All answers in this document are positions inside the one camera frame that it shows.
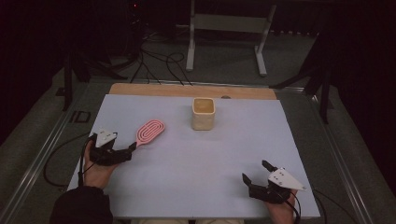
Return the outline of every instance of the person's right hand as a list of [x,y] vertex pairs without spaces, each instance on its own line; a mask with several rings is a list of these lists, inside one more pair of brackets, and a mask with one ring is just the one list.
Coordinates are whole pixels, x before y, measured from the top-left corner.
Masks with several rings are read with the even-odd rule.
[[[296,189],[292,189],[291,192],[295,195],[297,193]],[[294,195],[290,195],[288,202],[294,206],[295,198]],[[293,209],[286,203],[268,203],[264,202],[270,212],[271,219],[275,224],[292,224],[293,219]]]
[[108,180],[110,179],[111,174],[116,169],[118,164],[111,166],[94,164],[92,161],[90,161],[90,151],[92,145],[93,141],[91,140],[85,148],[84,186],[104,189],[108,184]]

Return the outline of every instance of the person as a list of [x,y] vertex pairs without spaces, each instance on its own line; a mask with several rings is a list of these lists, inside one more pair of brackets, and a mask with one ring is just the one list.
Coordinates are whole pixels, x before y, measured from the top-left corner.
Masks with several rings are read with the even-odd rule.
[[[112,166],[93,164],[90,161],[92,145],[93,141],[90,141],[84,153],[84,185],[67,191],[57,199],[49,218],[50,224],[111,224],[113,222],[110,200],[108,195],[104,194],[103,189],[107,186],[118,164]],[[291,192],[295,195],[297,190],[293,189]],[[293,195],[290,195],[288,201],[294,206]],[[293,223],[293,210],[287,204],[267,202],[264,204],[275,224]]]

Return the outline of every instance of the beige container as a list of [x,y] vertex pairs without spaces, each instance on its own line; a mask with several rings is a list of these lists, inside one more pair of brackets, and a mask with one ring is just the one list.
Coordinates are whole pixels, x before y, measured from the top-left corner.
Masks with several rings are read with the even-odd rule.
[[196,131],[208,131],[215,122],[215,101],[211,98],[194,98],[192,102],[192,128]]

